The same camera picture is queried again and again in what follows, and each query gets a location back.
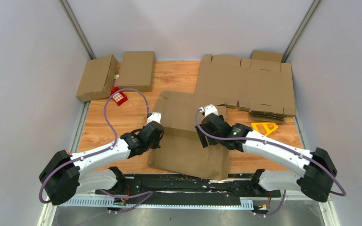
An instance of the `metal corner post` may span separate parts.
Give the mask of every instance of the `metal corner post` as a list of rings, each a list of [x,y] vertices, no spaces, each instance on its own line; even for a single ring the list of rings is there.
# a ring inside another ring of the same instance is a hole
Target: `metal corner post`
[[[307,25],[309,24],[311,18],[317,11],[319,5],[322,3],[322,0],[314,0],[311,4],[309,10],[307,11],[306,15],[304,16],[302,22],[300,23],[299,27],[297,28],[295,35],[292,37],[291,42],[289,43],[287,50],[285,50],[284,57],[282,58],[282,62],[286,62],[291,55],[295,45],[299,41],[302,33],[306,29]]]
[[[62,5],[63,10],[66,12],[66,15],[67,15],[71,25],[73,26],[75,33],[77,34],[78,38],[80,38],[80,41],[81,41],[82,45],[84,46],[85,51],[88,54],[88,57],[91,60],[95,59],[96,58],[95,54],[92,51],[92,48],[91,48],[90,44],[88,43],[88,40],[85,37],[85,34],[82,31],[80,24],[78,23],[77,18],[75,17],[75,15],[70,7],[70,4],[68,3],[67,0],[59,0],[59,2]]]

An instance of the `flattened cardboard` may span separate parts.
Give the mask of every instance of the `flattened cardboard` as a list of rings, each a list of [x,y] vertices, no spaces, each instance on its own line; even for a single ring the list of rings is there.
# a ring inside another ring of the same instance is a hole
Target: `flattened cardboard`
[[[196,110],[209,104],[224,104],[225,99],[172,91],[163,91],[162,96],[157,100],[154,112],[162,113],[165,134],[161,148],[152,150],[150,167],[205,179],[226,179],[228,150],[221,145],[202,148],[195,130]],[[224,106],[217,109],[226,117]]]
[[[163,91],[163,98],[156,102],[154,112],[162,114],[161,124],[165,129],[165,135],[199,139],[195,130],[195,113],[200,107],[209,104],[217,106],[219,114],[226,118],[225,99],[216,97],[205,97],[190,93]]]
[[[199,140],[164,135],[160,148],[153,149],[149,166],[203,179],[228,177],[230,157],[221,145],[202,148]]]
[[[200,62],[195,94],[225,98],[225,106],[236,108],[242,77],[238,57],[206,54]]]
[[[155,68],[154,52],[124,52],[118,80],[119,89],[152,91]]]
[[[223,97],[225,106],[249,111],[253,119],[283,122],[294,116],[292,67],[282,53],[253,51],[252,58],[207,54],[200,63],[195,93]]]
[[[113,55],[88,61],[75,96],[83,102],[109,97],[116,67]]]

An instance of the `closed cardboard box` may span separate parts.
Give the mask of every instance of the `closed cardboard box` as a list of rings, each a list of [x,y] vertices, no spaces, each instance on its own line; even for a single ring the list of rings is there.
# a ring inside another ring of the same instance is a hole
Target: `closed cardboard box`
[[[154,69],[154,52],[124,52],[118,87],[150,92],[153,89]]]
[[[116,67],[117,60],[113,55],[88,61],[76,97],[83,102],[109,97]]]
[[[162,114],[165,133],[161,148],[152,150],[150,167],[205,179],[226,179],[228,149],[220,144],[202,148],[195,130],[196,110],[209,104],[222,105],[225,99],[172,91],[163,91],[162,96],[154,111]],[[217,106],[217,109],[226,118],[226,108]]]

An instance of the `red object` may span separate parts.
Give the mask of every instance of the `red object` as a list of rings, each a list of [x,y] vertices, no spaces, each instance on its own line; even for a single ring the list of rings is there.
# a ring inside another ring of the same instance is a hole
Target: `red object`
[[[118,91],[118,87],[114,87],[110,92],[110,95],[114,94],[114,92]],[[112,97],[112,99],[116,102],[117,105],[122,105],[124,102],[128,100],[127,96],[123,92],[118,92],[116,95]]]

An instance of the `wooden table surface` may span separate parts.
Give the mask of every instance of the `wooden table surface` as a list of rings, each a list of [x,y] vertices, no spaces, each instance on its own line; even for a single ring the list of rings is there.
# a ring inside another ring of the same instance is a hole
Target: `wooden table surface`
[[[194,93],[199,71],[199,61],[163,61],[156,63],[154,88],[152,92],[144,92],[148,99],[151,111],[156,100],[163,90]],[[142,128],[146,124],[146,107],[142,97],[135,92],[126,92],[128,100],[121,106],[110,101],[107,107],[107,116],[116,129],[118,135]],[[105,99],[91,101],[87,114],[85,127],[82,133],[79,152],[107,144],[114,140],[111,129],[103,117],[103,105]],[[250,126],[257,122],[249,118],[248,112],[227,108],[227,122]],[[292,118],[287,118],[286,123],[269,135],[270,138],[285,144],[301,147],[299,136]],[[138,155],[127,160],[113,162],[100,168],[107,169],[117,166],[123,173],[168,173],[168,171],[152,169],[148,166],[148,158],[151,150],[143,155]],[[256,169],[287,170],[287,168],[255,154],[230,151],[230,173],[252,173]]]

